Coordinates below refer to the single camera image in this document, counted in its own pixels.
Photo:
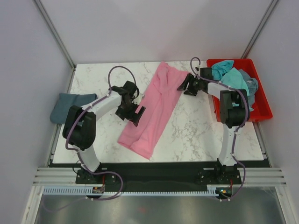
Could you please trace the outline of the pink t shirt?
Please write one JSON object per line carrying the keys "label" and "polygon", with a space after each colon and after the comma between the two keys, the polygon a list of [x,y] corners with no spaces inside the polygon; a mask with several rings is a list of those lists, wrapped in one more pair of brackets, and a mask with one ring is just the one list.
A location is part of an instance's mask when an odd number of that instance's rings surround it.
{"label": "pink t shirt", "polygon": [[161,62],[145,91],[138,110],[145,110],[138,126],[127,123],[117,142],[145,159],[150,159],[172,112],[181,96],[177,88],[183,83],[187,71]]}

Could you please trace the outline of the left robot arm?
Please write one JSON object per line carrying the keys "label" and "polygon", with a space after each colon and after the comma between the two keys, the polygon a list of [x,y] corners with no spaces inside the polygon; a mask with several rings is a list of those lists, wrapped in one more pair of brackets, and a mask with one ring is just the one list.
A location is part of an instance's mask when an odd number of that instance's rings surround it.
{"label": "left robot arm", "polygon": [[138,126],[145,107],[140,109],[142,99],[135,83],[127,81],[122,87],[112,86],[109,92],[84,106],[71,106],[63,129],[65,147],[77,152],[81,166],[87,170],[86,178],[91,183],[99,183],[103,173],[98,169],[100,161],[93,143],[96,138],[96,123],[106,113],[116,109],[115,114],[122,120]]}

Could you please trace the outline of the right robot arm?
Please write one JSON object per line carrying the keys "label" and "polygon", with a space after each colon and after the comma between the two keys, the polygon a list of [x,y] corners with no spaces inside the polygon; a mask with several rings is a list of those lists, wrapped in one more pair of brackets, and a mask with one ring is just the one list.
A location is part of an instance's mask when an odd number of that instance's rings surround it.
{"label": "right robot arm", "polygon": [[250,111],[245,89],[230,87],[220,81],[212,80],[212,77],[211,68],[200,68],[200,75],[187,74],[177,90],[190,96],[196,96],[198,91],[203,91],[219,99],[223,138],[221,152],[217,158],[221,168],[214,171],[214,178],[218,183],[223,184],[231,178],[227,168],[239,163],[235,155],[238,137],[250,117]]}

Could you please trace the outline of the teal t shirt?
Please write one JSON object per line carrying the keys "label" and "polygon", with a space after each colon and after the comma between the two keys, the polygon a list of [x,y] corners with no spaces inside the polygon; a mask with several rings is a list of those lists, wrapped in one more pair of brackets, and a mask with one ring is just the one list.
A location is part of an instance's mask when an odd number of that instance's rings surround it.
{"label": "teal t shirt", "polygon": [[215,81],[221,81],[223,84],[235,89],[245,89],[247,96],[249,94],[248,87],[238,69],[233,67],[233,60],[224,60],[212,65],[212,75]]}

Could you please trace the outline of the grey blue t shirt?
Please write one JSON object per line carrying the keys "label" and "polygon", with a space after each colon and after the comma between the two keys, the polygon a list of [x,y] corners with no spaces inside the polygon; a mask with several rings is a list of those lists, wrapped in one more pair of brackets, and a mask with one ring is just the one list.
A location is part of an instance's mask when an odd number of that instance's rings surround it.
{"label": "grey blue t shirt", "polygon": [[255,78],[250,77],[249,74],[242,69],[240,69],[239,72],[241,73],[243,80],[248,87],[248,104],[249,107],[252,107],[252,105],[255,103],[255,93],[259,88],[258,81]]}

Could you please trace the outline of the folded dark blue t shirt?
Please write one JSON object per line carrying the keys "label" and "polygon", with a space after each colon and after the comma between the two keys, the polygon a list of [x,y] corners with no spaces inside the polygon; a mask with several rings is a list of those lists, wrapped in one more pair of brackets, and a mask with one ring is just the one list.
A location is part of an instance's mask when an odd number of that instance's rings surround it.
{"label": "folded dark blue t shirt", "polygon": [[68,115],[69,109],[75,106],[83,106],[96,100],[98,96],[93,94],[68,94],[60,93],[51,114],[50,121],[54,124],[64,124]]}

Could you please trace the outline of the red plastic bin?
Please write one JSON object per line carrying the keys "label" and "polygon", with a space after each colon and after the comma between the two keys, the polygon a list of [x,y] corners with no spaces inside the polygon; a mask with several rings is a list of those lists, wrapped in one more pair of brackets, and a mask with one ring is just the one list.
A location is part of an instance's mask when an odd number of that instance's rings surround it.
{"label": "red plastic bin", "polygon": [[[207,67],[213,66],[215,63],[219,63],[227,59],[208,59],[206,61]],[[252,105],[253,111],[250,112],[249,122],[260,122],[266,119],[271,119],[273,117],[271,108],[267,101],[266,95],[264,93],[262,84],[260,82],[258,73],[251,59],[228,59],[233,60],[236,69],[244,70],[251,78],[255,78],[258,82],[258,89],[255,93],[255,102]],[[220,102],[216,97],[212,97],[214,104],[214,113],[216,120],[220,122]]]}

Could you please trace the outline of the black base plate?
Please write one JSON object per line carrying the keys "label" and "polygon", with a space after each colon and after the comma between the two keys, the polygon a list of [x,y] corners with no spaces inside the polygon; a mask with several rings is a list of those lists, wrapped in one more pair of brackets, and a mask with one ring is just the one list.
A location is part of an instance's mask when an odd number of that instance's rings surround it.
{"label": "black base plate", "polygon": [[237,166],[222,167],[219,162],[102,163],[92,175],[78,170],[77,184],[105,184],[108,191],[170,192],[201,191],[208,185],[242,183]]}

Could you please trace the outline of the aluminium frame rail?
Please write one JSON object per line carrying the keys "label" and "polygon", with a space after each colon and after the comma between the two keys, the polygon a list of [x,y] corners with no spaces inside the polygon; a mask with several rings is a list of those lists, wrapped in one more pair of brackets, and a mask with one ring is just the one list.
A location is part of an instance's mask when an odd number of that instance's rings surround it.
{"label": "aluminium frame rail", "polygon": [[[217,176],[212,168],[121,168],[117,173],[122,177],[126,185],[147,183],[157,184],[198,184],[198,185],[233,185],[240,186],[283,186],[286,185],[282,170],[279,168],[247,168],[237,170],[233,174],[221,174]],[[34,177],[33,184],[40,186],[54,185],[99,185],[120,182],[115,174],[92,175],[79,169],[72,171],[71,168],[39,168]]]}

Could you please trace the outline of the right corner aluminium post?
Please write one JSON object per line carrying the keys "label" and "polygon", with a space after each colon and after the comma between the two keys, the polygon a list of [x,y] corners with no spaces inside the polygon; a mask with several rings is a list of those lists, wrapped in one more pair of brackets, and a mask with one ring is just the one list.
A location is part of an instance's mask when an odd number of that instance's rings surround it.
{"label": "right corner aluminium post", "polygon": [[245,50],[241,55],[241,59],[248,58],[250,52],[252,51],[255,43],[257,42],[259,36],[261,35],[262,31],[266,27],[267,23],[269,22],[271,16],[273,15],[276,7],[280,3],[280,0],[271,0],[268,7],[266,8],[258,26],[256,27],[253,35],[251,36]]}

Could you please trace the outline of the corner aluminium post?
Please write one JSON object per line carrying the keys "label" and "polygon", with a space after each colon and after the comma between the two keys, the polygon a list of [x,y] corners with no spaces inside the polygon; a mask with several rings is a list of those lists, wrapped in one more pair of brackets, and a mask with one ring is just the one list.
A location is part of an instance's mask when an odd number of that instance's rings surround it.
{"label": "corner aluminium post", "polygon": [[252,51],[255,43],[257,42],[259,36],[261,35],[262,31],[266,27],[267,23],[269,22],[271,16],[273,15],[276,7],[280,3],[280,0],[271,0],[268,7],[266,8],[258,26],[256,27],[253,35],[251,36],[245,50],[241,55],[241,59],[248,58],[250,52]]}
{"label": "corner aluminium post", "polygon": [[66,46],[63,43],[63,40],[61,39],[52,19],[50,18],[45,6],[43,5],[41,0],[32,0],[35,4],[37,10],[41,14],[46,26],[48,27],[52,37],[54,38],[54,41],[56,42],[58,48],[60,49],[61,53],[63,54],[64,58],[66,59],[67,63],[71,67],[72,70],[75,70],[76,65],[74,61],[72,60]]}

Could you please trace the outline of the left corner aluminium post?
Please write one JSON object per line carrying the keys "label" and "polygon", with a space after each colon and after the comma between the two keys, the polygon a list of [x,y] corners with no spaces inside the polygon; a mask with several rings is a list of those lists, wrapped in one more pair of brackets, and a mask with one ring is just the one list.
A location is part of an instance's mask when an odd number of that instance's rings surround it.
{"label": "left corner aluminium post", "polygon": [[52,37],[54,38],[54,41],[56,42],[58,48],[60,49],[61,53],[63,54],[64,58],[66,59],[67,63],[71,67],[72,70],[75,70],[76,65],[74,61],[72,60],[66,46],[63,43],[63,40],[61,39],[52,19],[50,18],[45,6],[43,5],[41,0],[32,0],[35,4],[37,10],[41,14],[46,26],[48,27]]}

